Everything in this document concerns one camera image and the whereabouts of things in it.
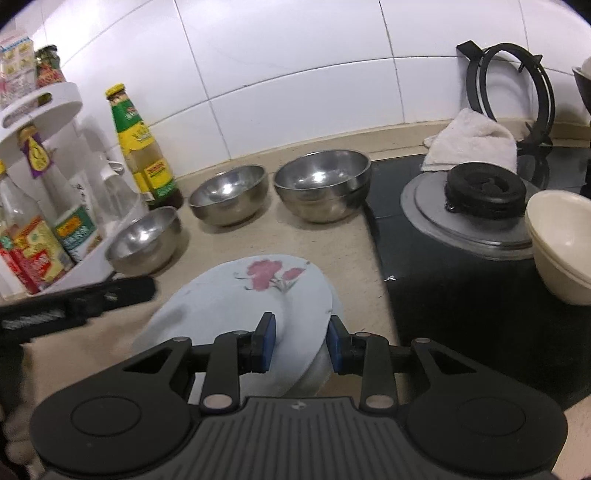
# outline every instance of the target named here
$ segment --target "metal burner plate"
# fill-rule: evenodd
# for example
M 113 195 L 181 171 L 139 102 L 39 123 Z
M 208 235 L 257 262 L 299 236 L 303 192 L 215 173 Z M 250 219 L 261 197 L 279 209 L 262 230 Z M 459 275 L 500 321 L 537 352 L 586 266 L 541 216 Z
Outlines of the metal burner plate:
M 402 191 L 402 209 L 422 233 L 456 248 L 491 260 L 522 260 L 532 257 L 531 240 L 523 217 L 489 220 L 448 210 L 444 186 L 447 172 L 423 173 Z M 537 188 L 525 182 L 526 199 Z

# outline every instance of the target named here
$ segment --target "tile grout line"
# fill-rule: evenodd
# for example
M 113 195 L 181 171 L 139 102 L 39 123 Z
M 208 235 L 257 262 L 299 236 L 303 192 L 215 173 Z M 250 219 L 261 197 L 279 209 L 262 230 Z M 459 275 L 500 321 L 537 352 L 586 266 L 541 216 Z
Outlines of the tile grout line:
M 517 4 L 519 5 L 519 11 L 521 12 L 521 22 L 523 23 L 523 31 L 525 33 L 525 43 L 527 45 L 527 50 L 530 50 L 530 39 L 527 36 L 527 27 L 525 26 L 525 17 L 523 15 L 523 6 L 521 5 L 521 0 L 517 0 Z
M 378 0 L 379 10 L 382 14 L 382 20 L 384 21 L 384 28 L 386 29 L 386 36 L 388 37 L 388 44 L 390 45 L 390 53 L 392 54 L 392 61 L 394 62 L 394 70 L 396 71 L 396 83 L 398 84 L 398 94 L 400 95 L 400 108 L 402 110 L 402 123 L 406 123 L 406 113 L 404 112 L 404 101 L 402 100 L 402 89 L 400 88 L 400 77 L 398 75 L 398 66 L 396 65 L 396 59 L 394 58 L 394 49 L 392 48 L 392 38 L 390 37 L 390 31 L 388 30 L 388 24 L 386 23 L 386 16 L 384 15 L 384 9 L 382 7 L 382 0 Z
M 41 25 L 43 26 L 43 33 L 45 34 L 45 41 L 46 43 L 49 43 L 49 40 L 47 39 L 47 29 L 45 28 L 45 12 L 43 11 L 43 1 L 39 2 L 39 10 L 41 11 Z
M 248 84 L 246 86 L 243 85 L 243 86 L 240 86 L 238 88 L 234 88 L 233 90 L 228 90 L 227 92 L 220 93 L 219 95 L 214 95 L 214 96 L 210 97 L 209 100 L 215 100 L 216 98 L 223 97 L 224 95 L 227 95 L 228 93 L 234 93 L 234 92 L 237 92 L 238 90 L 243 90 L 245 88 L 254 87 L 255 85 L 259 85 L 260 83 L 270 82 L 272 80 L 278 80 L 278 79 L 282 79 L 282 78 L 289 77 L 289 76 L 292 76 L 292 75 L 298 75 L 299 73 L 307 73 L 307 72 L 313 72 L 314 70 L 323 70 L 323 69 L 329 69 L 331 67 L 340 67 L 342 65 L 351 65 L 353 63 L 365 63 L 365 62 L 368 62 L 368 61 L 378 61 L 378 60 L 392 60 L 392 57 L 386 57 L 386 58 L 380 58 L 380 59 L 369 59 L 369 60 L 344 61 L 344 62 L 341 62 L 341 63 L 333 63 L 333 64 L 330 64 L 330 65 L 322 65 L 322 66 L 319 66 L 319 67 L 311 67 L 309 69 L 299 70 L 298 72 L 286 73 L 284 75 L 278 75 L 276 77 L 267 78 L 267 79 L 264 79 L 264 80 L 259 80 L 259 81 L 254 82 L 254 83 L 250 83 L 250 84 Z
M 203 91 L 205 92 L 205 97 L 207 98 L 207 102 L 209 104 L 209 110 L 211 111 L 211 113 L 213 115 L 213 120 L 216 123 L 217 131 L 219 132 L 220 137 L 222 137 L 222 142 L 223 142 L 224 148 L 226 149 L 226 153 L 228 154 L 228 159 L 231 159 L 232 156 L 230 155 L 230 149 L 228 148 L 228 142 L 226 142 L 226 138 L 223 136 L 222 127 L 220 126 L 220 122 L 217 120 L 216 112 L 214 111 L 213 105 L 210 101 L 209 93 L 207 92 L 207 87 L 205 86 L 205 82 L 203 81 L 203 75 L 201 74 L 201 70 L 199 69 L 199 64 L 197 64 L 197 59 L 195 58 L 195 52 L 193 51 L 193 47 L 191 46 L 191 41 L 189 40 L 189 35 L 187 35 L 187 28 L 185 27 L 185 24 L 183 21 L 183 16 L 181 15 L 181 12 L 178 8 L 177 0 L 174 0 L 174 7 L 177 10 L 178 18 L 181 21 L 181 26 L 183 27 L 183 33 L 185 35 L 185 39 L 187 40 L 187 44 L 189 45 L 189 51 L 191 52 L 191 56 L 193 57 L 193 63 L 195 64 L 195 68 L 197 69 L 197 74 L 199 75 L 199 80 L 201 81 L 201 85 L 203 86 Z
M 146 2 L 144 2 L 143 4 L 135 7 L 133 10 L 130 10 L 129 12 L 127 12 L 125 15 L 123 15 L 123 17 L 118 18 L 117 20 L 115 20 L 111 25 L 109 25 L 108 27 L 104 28 L 103 30 L 101 30 L 99 33 L 97 33 L 94 37 L 92 37 L 92 39 L 90 39 L 88 42 L 86 42 L 84 45 L 82 45 L 78 50 L 76 50 L 74 52 L 74 54 L 67 59 L 61 66 L 65 67 L 66 64 L 73 59 L 76 55 L 78 55 L 82 50 L 84 50 L 88 45 L 90 45 L 91 43 L 93 43 L 97 38 L 99 38 L 103 33 L 105 33 L 108 29 L 112 28 L 113 26 L 115 26 L 117 23 L 119 23 L 121 20 L 123 20 L 125 17 L 131 15 L 133 12 L 135 12 L 136 10 L 139 10 L 140 8 L 148 5 L 149 3 L 151 3 L 152 0 L 147 0 Z
M 416 58 L 425 58 L 425 57 L 397 57 L 397 58 L 399 58 L 399 59 L 416 59 Z M 429 56 L 429 58 L 435 58 L 435 59 L 455 59 L 455 58 L 459 58 L 459 57 L 456 57 L 456 56 Z M 296 75 L 298 73 L 311 72 L 313 70 L 322 70 L 322 69 L 326 69 L 326 68 L 330 68 L 330 67 L 348 65 L 348 64 L 352 64 L 352 63 L 364 63 L 364 62 L 367 62 L 367 61 L 377 61 L 377 60 L 390 60 L 390 57 L 385 58 L 385 59 L 349 61 L 349 62 L 345 62 L 345 63 L 338 63 L 338 64 L 334 64 L 334 65 L 328 65 L 328 66 L 324 66 L 324 67 L 315 67 L 315 68 L 311 68 L 311 69 L 307 69 L 307 70 L 301 70 L 299 72 L 288 73 L 286 75 L 282 75 L 282 76 L 279 76 L 279 77 L 273 77 L 271 79 L 260 80 L 260 81 L 255 82 L 255 83 L 251 83 L 250 85 L 247 85 L 247 86 L 244 86 L 244 87 L 239 87 L 237 89 L 234 89 L 234 90 L 230 90 L 228 92 L 221 93 L 221 94 L 216 95 L 214 97 L 211 97 L 211 98 L 208 98 L 206 100 L 203 100 L 202 102 L 193 103 L 193 104 L 191 104 L 191 105 L 189 105 L 189 106 L 187 106 L 187 107 L 185 107 L 183 109 L 180 109 L 177 112 L 171 113 L 170 115 L 167 115 L 167 116 L 165 116 L 165 117 L 163 117 L 163 118 L 155 121 L 153 124 L 149 124 L 148 126 L 149 127 L 154 127 L 155 125 L 158 125 L 158 124 L 164 122 L 165 120 L 168 120 L 168 119 L 172 118 L 173 116 L 178 115 L 179 113 L 183 113 L 183 112 L 185 112 L 185 111 L 187 111 L 187 110 L 189 110 L 189 109 L 191 109 L 191 108 L 193 108 L 195 106 L 202 105 L 202 104 L 204 104 L 206 102 L 208 102 L 211 105 L 212 104 L 211 100 L 215 100 L 217 98 L 221 98 L 221 97 L 223 97 L 223 96 L 225 96 L 225 95 L 227 95 L 229 93 L 235 93 L 235 92 L 237 92 L 239 90 L 243 90 L 245 88 L 249 88 L 249 87 L 258 85 L 260 83 L 269 82 L 271 80 L 277 80 L 277 79 L 280 79 L 280 78 L 283 78 L 283 77 L 288 77 L 288 76 L 291 76 L 291 75 Z M 507 61 L 509 63 L 516 63 L 516 64 L 518 63 L 516 60 L 505 60 L 505 59 L 498 59 L 498 60 L 494 60 L 494 61 Z M 573 76 L 572 74 L 567 73 L 567 72 L 562 72 L 561 70 L 551 69 L 551 68 L 548 68 L 548 67 L 544 67 L 544 69 L 545 70 L 550 70 L 552 72 L 557 72 L 557 73 L 562 73 L 562 74 L 565 74 L 565 75 Z M 212 106 L 212 113 L 213 113 L 213 115 L 215 117 L 215 111 L 213 110 L 213 106 Z

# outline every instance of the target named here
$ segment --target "white plate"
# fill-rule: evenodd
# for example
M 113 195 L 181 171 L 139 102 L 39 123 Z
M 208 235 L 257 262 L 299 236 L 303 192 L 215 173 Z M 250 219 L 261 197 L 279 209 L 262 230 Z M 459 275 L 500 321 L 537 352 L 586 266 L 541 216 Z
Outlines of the white plate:
M 296 384 L 310 391 L 320 388 L 330 371 L 323 343 L 334 306 L 342 314 L 331 285 L 310 262 L 289 255 L 242 258 L 179 289 L 136 338 L 134 351 L 175 336 L 187 336 L 194 345 L 212 343 L 221 333 L 254 330 L 263 313 L 273 312 L 277 341 L 271 368 L 266 374 L 241 376 L 241 397 L 277 397 Z M 304 374 L 313 379 L 299 382 Z M 196 375 L 190 403 L 199 402 L 203 378 Z

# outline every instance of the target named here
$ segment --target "black stovetop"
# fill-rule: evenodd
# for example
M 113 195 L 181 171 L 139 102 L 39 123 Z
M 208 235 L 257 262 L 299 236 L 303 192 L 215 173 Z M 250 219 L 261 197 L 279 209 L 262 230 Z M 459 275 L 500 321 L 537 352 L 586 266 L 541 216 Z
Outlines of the black stovetop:
M 587 148 L 519 158 L 538 187 L 579 192 Z M 493 261 L 416 230 L 400 206 L 424 155 L 374 163 L 365 216 L 403 345 L 428 337 L 547 393 L 563 408 L 591 394 L 591 307 L 544 287 L 533 260 Z

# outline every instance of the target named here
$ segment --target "purple label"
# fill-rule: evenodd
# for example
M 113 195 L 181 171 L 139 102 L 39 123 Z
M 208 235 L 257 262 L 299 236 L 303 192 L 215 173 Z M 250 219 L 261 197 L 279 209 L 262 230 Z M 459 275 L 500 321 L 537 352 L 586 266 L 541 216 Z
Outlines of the purple label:
M 43 147 L 39 132 L 35 132 L 22 143 L 21 151 L 28 160 L 31 175 L 34 179 L 43 175 L 53 165 L 53 160 Z

